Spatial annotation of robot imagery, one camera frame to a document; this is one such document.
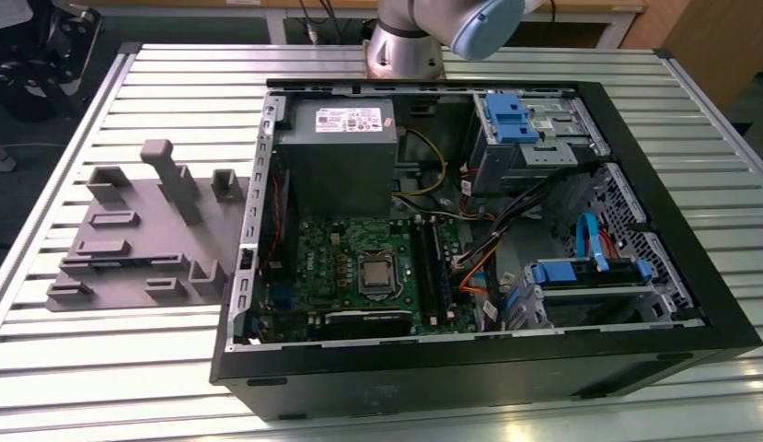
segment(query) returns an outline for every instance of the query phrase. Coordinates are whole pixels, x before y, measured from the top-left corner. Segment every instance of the floor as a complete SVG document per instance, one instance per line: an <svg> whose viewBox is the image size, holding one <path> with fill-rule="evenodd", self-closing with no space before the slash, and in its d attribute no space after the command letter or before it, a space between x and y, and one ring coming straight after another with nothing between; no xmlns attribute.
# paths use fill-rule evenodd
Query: floor
<svg viewBox="0 0 763 442"><path fill-rule="evenodd" d="M361 20L343 23L346 44L362 41ZM330 27L321 27L323 38L335 41ZM289 41L307 44L302 25L287 22ZM98 89L105 73L114 61L118 46L123 41L149 43L269 43L266 27L261 19L221 18L126 18L110 17L98 47L93 52L81 93L89 99ZM746 139L763 158L763 79L757 78L727 112L733 122L753 124ZM13 173L0 173L0 264L7 246L25 224L26 217L38 200L38 195L54 170L55 163L69 143L78 120L51 119L41 123L17 122L0 108L0 145L18 160Z"/></svg>

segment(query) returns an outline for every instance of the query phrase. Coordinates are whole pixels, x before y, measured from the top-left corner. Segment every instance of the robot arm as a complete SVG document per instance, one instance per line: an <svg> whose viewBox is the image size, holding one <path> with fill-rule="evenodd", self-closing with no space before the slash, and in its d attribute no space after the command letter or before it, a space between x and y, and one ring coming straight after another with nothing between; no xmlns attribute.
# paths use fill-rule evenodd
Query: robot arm
<svg viewBox="0 0 763 442"><path fill-rule="evenodd" d="M381 0L367 68L382 78L435 78L442 44L469 60L490 57L509 40L525 0Z"/></svg>

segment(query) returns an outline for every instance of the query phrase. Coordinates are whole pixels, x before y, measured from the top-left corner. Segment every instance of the slatted metal table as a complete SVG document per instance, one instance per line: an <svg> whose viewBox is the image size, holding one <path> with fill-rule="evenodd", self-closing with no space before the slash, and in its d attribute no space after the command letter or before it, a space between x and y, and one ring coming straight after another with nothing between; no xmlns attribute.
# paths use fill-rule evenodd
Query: slatted metal table
<svg viewBox="0 0 763 442"><path fill-rule="evenodd" d="M195 176L249 175L266 79L359 77L362 59L355 47L298 46L145 45L118 56L0 269L0 440L763 438L763 348L611 400L266 424L207 381L217 306L45 309L94 167L151 177L141 144L169 138ZM763 166L678 63L594 50L445 59L451 78L605 84L763 337Z"/></svg>

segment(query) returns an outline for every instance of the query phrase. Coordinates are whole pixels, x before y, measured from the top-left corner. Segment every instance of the blue plastic tab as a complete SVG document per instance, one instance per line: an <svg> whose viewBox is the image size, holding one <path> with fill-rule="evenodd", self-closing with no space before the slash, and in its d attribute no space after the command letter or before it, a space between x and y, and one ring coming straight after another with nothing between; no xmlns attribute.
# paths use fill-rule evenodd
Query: blue plastic tab
<svg viewBox="0 0 763 442"><path fill-rule="evenodd" d="M505 311L509 311L513 308L513 304L515 304L515 299L518 299L519 295L521 295L521 288L515 287L515 290L513 290L513 292L509 294L509 297L506 297Z"/></svg>
<svg viewBox="0 0 763 442"><path fill-rule="evenodd" d="M651 278L654 277L654 272L651 271L651 265L649 265L649 261L638 260L635 265L638 265L638 271L641 272L641 276L643 276L643 280L646 282L651 281Z"/></svg>
<svg viewBox="0 0 763 442"><path fill-rule="evenodd" d="M487 114L495 128L499 143L535 143L539 132L529 124L529 109L515 94L489 94Z"/></svg>
<svg viewBox="0 0 763 442"><path fill-rule="evenodd" d="M545 268L545 273L551 283L571 283L578 281L571 262L541 262L539 266Z"/></svg>
<svg viewBox="0 0 763 442"><path fill-rule="evenodd" d="M531 275L534 275L534 282L537 284L545 283L547 281L547 277L545 276L545 270L539 265L531 266Z"/></svg>

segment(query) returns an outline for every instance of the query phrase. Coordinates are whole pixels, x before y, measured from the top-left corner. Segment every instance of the orange wire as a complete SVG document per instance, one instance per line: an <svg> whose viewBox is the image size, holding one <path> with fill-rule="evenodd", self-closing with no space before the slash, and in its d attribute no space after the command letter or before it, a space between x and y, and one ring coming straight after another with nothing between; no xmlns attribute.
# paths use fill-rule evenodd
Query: orange wire
<svg viewBox="0 0 763 442"><path fill-rule="evenodd" d="M469 281L471 280L471 276L477 273L477 270L479 270L479 267L482 267L482 264L485 264L485 261L487 261L489 258L491 257L491 255L495 253L495 250L499 248L501 244L502 244L502 241L499 240L495 243L495 246L493 246L493 249L490 249L489 252L482 257L482 260L479 260L479 262L477 263L474 269L471 269L471 272L469 272L469 274L463 278L463 281L459 283L459 289L461 290L463 290L466 288L466 285L469 284Z"/></svg>
<svg viewBox="0 0 763 442"><path fill-rule="evenodd" d="M489 294L487 290L485 290L483 288L479 288L479 287L463 287L461 289L461 292L473 292L473 293L478 293L481 295Z"/></svg>
<svg viewBox="0 0 763 442"><path fill-rule="evenodd" d="M611 239L611 235L607 233L607 230L599 231L599 236L602 237L602 242L605 243L605 247L607 248L609 255L611 258L618 258L618 250L615 250L614 240Z"/></svg>
<svg viewBox="0 0 763 442"><path fill-rule="evenodd" d="M469 199L470 199L470 198L471 198L471 197L470 197L469 195L463 195L463 198L461 199L461 202L459 202L459 214L463 215L463 216L475 217L475 216L479 216L479 214L470 214L469 212L466 212L466 204L469 203ZM491 214L490 212L486 212L486 213L483 214L483 216L485 216L486 218L489 218L490 221L495 221L495 215Z"/></svg>

